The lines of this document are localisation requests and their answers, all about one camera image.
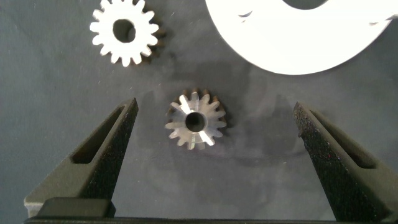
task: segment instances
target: hole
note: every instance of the hole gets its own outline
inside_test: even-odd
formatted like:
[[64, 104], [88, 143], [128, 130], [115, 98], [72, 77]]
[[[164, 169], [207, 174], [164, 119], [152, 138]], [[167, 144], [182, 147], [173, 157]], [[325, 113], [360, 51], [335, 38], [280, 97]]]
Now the hole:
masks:
[[283, 0], [286, 4], [296, 9], [316, 9], [328, 0]]
[[249, 17], [250, 15], [251, 15], [251, 13], [253, 12], [253, 10], [251, 10], [250, 12], [248, 12], [248, 13], [245, 13], [245, 14], [243, 14], [243, 15], [238, 15], [240, 18], [245, 18], [245, 17]]
[[185, 125], [190, 131], [199, 132], [205, 128], [205, 117], [197, 112], [190, 113], [187, 118], [185, 118]]
[[127, 19], [120, 19], [113, 24], [113, 34], [122, 43], [130, 43], [136, 38], [136, 28]]
[[72, 162], [74, 164], [89, 164], [94, 159], [95, 154], [102, 146], [102, 143], [105, 141], [116, 120], [118, 120], [123, 109], [124, 106], [115, 111], [93, 134], [91, 134], [90, 138], [86, 140], [77, 152], [74, 153], [72, 156]]

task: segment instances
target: white plastic gear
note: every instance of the white plastic gear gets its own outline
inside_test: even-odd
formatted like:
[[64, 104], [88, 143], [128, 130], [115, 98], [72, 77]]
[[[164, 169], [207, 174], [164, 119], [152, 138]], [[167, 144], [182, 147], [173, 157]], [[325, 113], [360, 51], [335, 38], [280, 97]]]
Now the white plastic gear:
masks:
[[[204, 149], [205, 143], [209, 146], [214, 145], [213, 137], [223, 136], [218, 128], [226, 126], [224, 121], [220, 121], [220, 118], [225, 115], [225, 111], [216, 110], [220, 105], [219, 101], [209, 104], [209, 94], [199, 99], [198, 93], [195, 91], [191, 94], [191, 100], [188, 100], [185, 95], [181, 95], [179, 100], [181, 105], [176, 102], [170, 104], [175, 111], [172, 113], [172, 122], [165, 125], [167, 129], [174, 129], [169, 138], [179, 137], [177, 145], [182, 146], [187, 142], [189, 150], [193, 149], [195, 145], [198, 145], [199, 149]], [[198, 113], [203, 117], [203, 128], [198, 131], [191, 131], [187, 127], [187, 116], [192, 113]]]
[[[103, 11], [94, 10], [93, 17], [98, 22], [90, 24], [90, 30], [97, 32], [93, 44], [103, 44], [100, 54], [106, 55], [111, 52], [111, 62], [116, 63], [122, 58], [123, 66], [127, 67], [131, 59], [135, 64], [142, 61], [141, 54], [148, 57], [152, 51], [148, 45], [155, 45], [157, 38], [152, 34], [159, 30], [157, 24], [150, 24], [149, 21], [155, 13], [148, 11], [143, 13], [145, 1], [140, 0], [133, 5], [132, 0], [108, 0], [101, 1]], [[118, 20], [127, 20], [134, 25], [136, 36], [132, 42], [124, 43], [118, 40], [113, 33], [113, 25]]]

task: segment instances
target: white disc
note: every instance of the white disc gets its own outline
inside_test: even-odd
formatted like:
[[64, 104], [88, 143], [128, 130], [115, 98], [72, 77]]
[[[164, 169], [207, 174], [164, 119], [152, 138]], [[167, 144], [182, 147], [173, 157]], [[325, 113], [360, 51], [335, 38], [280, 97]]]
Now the white disc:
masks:
[[206, 0], [218, 31], [240, 56], [287, 75], [320, 72], [360, 53], [388, 26], [396, 2], [328, 0], [301, 10], [283, 0]]

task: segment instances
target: white plastic part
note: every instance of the white plastic part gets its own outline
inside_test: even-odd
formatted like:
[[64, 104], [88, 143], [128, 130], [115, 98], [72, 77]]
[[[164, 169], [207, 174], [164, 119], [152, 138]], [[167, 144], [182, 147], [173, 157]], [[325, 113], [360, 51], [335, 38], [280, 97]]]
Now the white plastic part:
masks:
[[265, 70], [303, 75], [335, 67], [372, 43], [397, 0], [328, 0], [301, 10], [283, 0], [206, 0], [224, 40]]
[[[92, 22], [90, 30], [97, 32], [93, 44], [103, 44], [101, 55], [112, 53], [111, 62], [116, 63], [122, 58], [123, 66], [128, 66], [133, 59], [135, 64], [141, 63], [141, 54], [149, 56], [152, 52], [148, 45], [155, 45], [157, 38], [152, 34], [159, 29], [156, 24], [149, 21], [155, 15], [153, 11], [143, 13], [145, 1], [140, 0], [133, 5], [132, 0], [108, 0], [101, 1], [101, 8], [104, 11], [95, 10], [93, 17], [98, 22]], [[132, 42], [121, 42], [113, 33], [113, 25], [118, 20], [129, 21], [136, 30], [135, 38]]]

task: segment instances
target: spur gear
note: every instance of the spur gear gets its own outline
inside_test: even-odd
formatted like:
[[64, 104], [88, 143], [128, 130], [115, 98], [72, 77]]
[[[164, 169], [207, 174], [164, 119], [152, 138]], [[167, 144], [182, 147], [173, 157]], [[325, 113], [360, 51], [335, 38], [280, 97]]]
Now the spur gear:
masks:
[[225, 111], [218, 110], [220, 102], [216, 99], [209, 104], [210, 95], [207, 93], [199, 98], [197, 91], [191, 94], [188, 100], [186, 95], [181, 95], [180, 104], [171, 103], [172, 121], [165, 125], [167, 129], [174, 129], [169, 138], [177, 138], [177, 145], [182, 146], [188, 143], [188, 149], [193, 149], [195, 145], [199, 149], [205, 148], [205, 143], [209, 146], [215, 144], [213, 137], [222, 137], [218, 128], [223, 128], [226, 123], [222, 121]]
[[103, 11], [94, 10], [93, 17], [98, 22], [92, 22], [90, 30], [98, 35], [94, 37], [93, 44], [103, 44], [100, 54], [111, 52], [112, 63], [122, 58], [122, 64], [126, 67], [131, 59], [135, 64], [141, 63], [141, 54], [146, 57], [151, 55], [148, 45], [157, 43], [152, 34], [159, 30], [159, 26], [149, 23], [155, 13], [143, 13], [144, 4], [143, 0], [136, 5], [132, 0], [112, 0], [112, 3], [102, 0]]

